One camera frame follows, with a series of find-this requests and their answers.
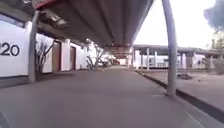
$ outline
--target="covered walkway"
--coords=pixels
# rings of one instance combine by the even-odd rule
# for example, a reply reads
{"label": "covered walkway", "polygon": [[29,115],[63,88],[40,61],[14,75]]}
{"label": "covered walkway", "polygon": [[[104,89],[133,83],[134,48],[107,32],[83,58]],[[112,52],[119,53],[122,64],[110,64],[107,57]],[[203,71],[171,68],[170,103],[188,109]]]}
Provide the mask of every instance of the covered walkway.
{"label": "covered walkway", "polygon": [[76,71],[1,89],[0,111],[10,128],[204,127],[164,94],[160,86],[122,68]]}

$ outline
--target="number 20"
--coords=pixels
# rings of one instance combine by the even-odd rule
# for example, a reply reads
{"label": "number 20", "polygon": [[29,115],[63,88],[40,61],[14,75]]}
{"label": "number 20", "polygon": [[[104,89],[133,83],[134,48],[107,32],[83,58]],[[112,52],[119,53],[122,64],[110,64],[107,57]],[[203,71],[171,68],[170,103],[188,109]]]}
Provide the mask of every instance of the number 20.
{"label": "number 20", "polygon": [[18,56],[20,52],[18,45],[10,46],[10,44],[7,42],[0,44],[0,49],[3,49],[3,51],[0,53],[2,56]]}

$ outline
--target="sidewalk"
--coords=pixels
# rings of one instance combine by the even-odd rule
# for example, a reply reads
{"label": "sidewalk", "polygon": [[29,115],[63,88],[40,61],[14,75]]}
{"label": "sidewalk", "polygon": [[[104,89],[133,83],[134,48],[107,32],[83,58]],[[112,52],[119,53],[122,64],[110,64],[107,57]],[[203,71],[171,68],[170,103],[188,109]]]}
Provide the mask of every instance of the sidewalk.
{"label": "sidewalk", "polygon": [[[144,74],[167,85],[167,71],[149,71]],[[177,89],[224,112],[224,76],[200,72],[189,75],[193,77],[192,80],[177,79]]]}
{"label": "sidewalk", "polygon": [[[164,94],[162,87],[126,69],[75,71],[1,89],[0,112],[10,128],[210,128],[182,101]],[[223,128],[194,111],[212,128]]]}

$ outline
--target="building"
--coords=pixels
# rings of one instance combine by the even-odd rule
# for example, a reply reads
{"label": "building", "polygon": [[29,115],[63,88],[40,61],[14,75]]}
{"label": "building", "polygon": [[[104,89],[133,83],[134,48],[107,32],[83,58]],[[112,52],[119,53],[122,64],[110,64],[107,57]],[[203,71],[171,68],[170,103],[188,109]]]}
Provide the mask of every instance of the building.
{"label": "building", "polygon": [[[168,68],[168,47],[158,45],[134,45],[135,68]],[[219,52],[198,48],[178,47],[177,68],[214,69],[216,59],[222,58]]]}

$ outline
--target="overhead canopy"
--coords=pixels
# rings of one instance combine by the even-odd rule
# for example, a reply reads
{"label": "overhead canopy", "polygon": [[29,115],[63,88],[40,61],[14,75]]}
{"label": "overhead canopy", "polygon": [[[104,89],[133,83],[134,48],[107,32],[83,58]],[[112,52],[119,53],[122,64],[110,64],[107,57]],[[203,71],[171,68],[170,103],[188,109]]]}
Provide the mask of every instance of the overhead canopy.
{"label": "overhead canopy", "polygon": [[56,14],[63,24],[58,28],[64,32],[82,41],[88,38],[103,48],[124,47],[126,49],[124,53],[132,45],[153,0],[33,0],[32,2],[35,9],[47,9]]}

